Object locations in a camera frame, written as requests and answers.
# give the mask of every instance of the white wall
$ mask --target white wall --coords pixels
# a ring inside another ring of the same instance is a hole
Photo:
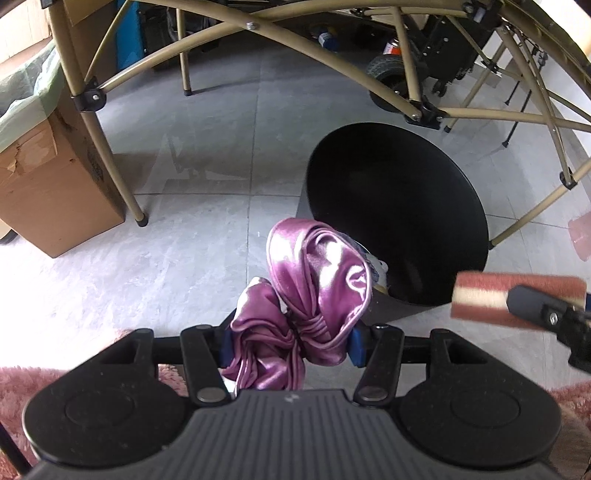
[[[571,36],[587,55],[591,53],[591,18],[574,0],[536,0],[536,2]],[[552,59],[542,70],[548,90],[552,90],[584,111],[591,113],[591,100],[578,85]],[[560,103],[554,102],[562,116],[568,120],[583,121],[580,116]],[[591,155],[591,134],[575,132],[585,151]]]
[[[501,45],[501,38],[499,35],[497,35],[496,32],[494,32],[492,34],[492,37],[486,43],[486,45],[484,45],[484,48],[482,49],[482,51],[484,52],[484,54],[487,57],[489,57],[491,59],[492,56],[495,54],[497,48],[499,48],[500,45]],[[501,67],[502,69],[506,69],[507,65],[509,65],[510,61],[511,61],[511,54],[505,50],[503,55],[501,55],[501,59],[497,62],[497,65],[499,67]],[[477,63],[484,66],[482,64],[482,59],[480,57],[478,57]]]

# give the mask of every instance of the pink fluffy rug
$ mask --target pink fluffy rug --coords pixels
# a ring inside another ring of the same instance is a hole
[[[582,382],[570,387],[552,390],[550,395],[559,405],[572,410],[591,430],[591,382]]]
[[[187,396],[187,387],[183,378],[171,365],[158,366],[158,378],[172,387],[176,393]],[[42,388],[46,387],[65,372],[41,368],[0,368],[0,421],[33,465],[37,459],[22,430],[22,411],[27,401]],[[18,478],[16,470],[0,452],[0,480]]]

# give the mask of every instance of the tile floor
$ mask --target tile floor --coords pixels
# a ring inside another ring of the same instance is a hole
[[[365,53],[348,54],[359,62]],[[153,328],[176,335],[219,323],[248,279],[265,275],[272,225],[295,214],[307,159],[330,131],[376,121],[415,131],[438,145],[473,183],[495,235],[558,185],[558,163],[544,128],[459,121],[450,134],[407,125],[373,105],[361,87],[270,41],[237,34],[191,64],[185,98],[178,71],[147,72],[109,95],[100,112],[119,166],[150,215],[132,218],[52,260],[18,239],[0,248],[4,306],[0,365],[71,368],[100,349],[113,330]],[[474,79],[454,84],[442,105],[457,104]],[[485,86],[474,105],[504,107],[510,80]],[[524,94],[519,91],[513,108]],[[490,271],[573,274],[591,281],[567,222],[591,210],[582,188],[495,248]],[[588,377],[547,334],[450,320],[449,306],[397,322],[409,335],[448,327],[540,385]],[[307,385],[350,389],[361,372],[345,362],[311,367]],[[401,391],[422,374],[405,367]]]

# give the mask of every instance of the purple satin cloth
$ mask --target purple satin cloth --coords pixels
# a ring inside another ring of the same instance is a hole
[[[341,363],[349,332],[371,299],[363,257],[324,223],[288,218],[276,224],[267,262],[271,281],[251,281],[230,323],[234,360],[222,374],[236,381],[236,390],[301,388],[304,355],[317,365]]]

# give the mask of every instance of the cardboard box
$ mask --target cardboard box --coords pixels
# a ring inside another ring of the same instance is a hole
[[[70,23],[76,25],[112,0],[63,0]]]
[[[87,3],[82,0],[76,0],[76,2],[80,5]],[[82,76],[86,75],[90,62],[95,56],[96,49],[99,48],[100,42],[103,40],[105,33],[115,17],[115,12],[115,3],[107,3],[104,7],[93,11],[92,14],[89,14],[71,27],[72,43],[76,57],[78,58],[78,64],[82,70]],[[110,79],[115,73],[117,73],[117,54],[114,36],[106,45],[105,51],[96,65],[94,74],[99,83],[102,83]]]
[[[116,4],[111,0],[67,0],[70,33],[82,75],[90,66],[107,29],[115,17]],[[39,0],[26,0],[0,18],[0,78],[41,50],[51,38],[46,11]],[[95,68],[99,82],[117,73],[115,39],[105,48]]]
[[[125,219],[66,90],[47,120],[0,153],[0,218],[52,258]]]

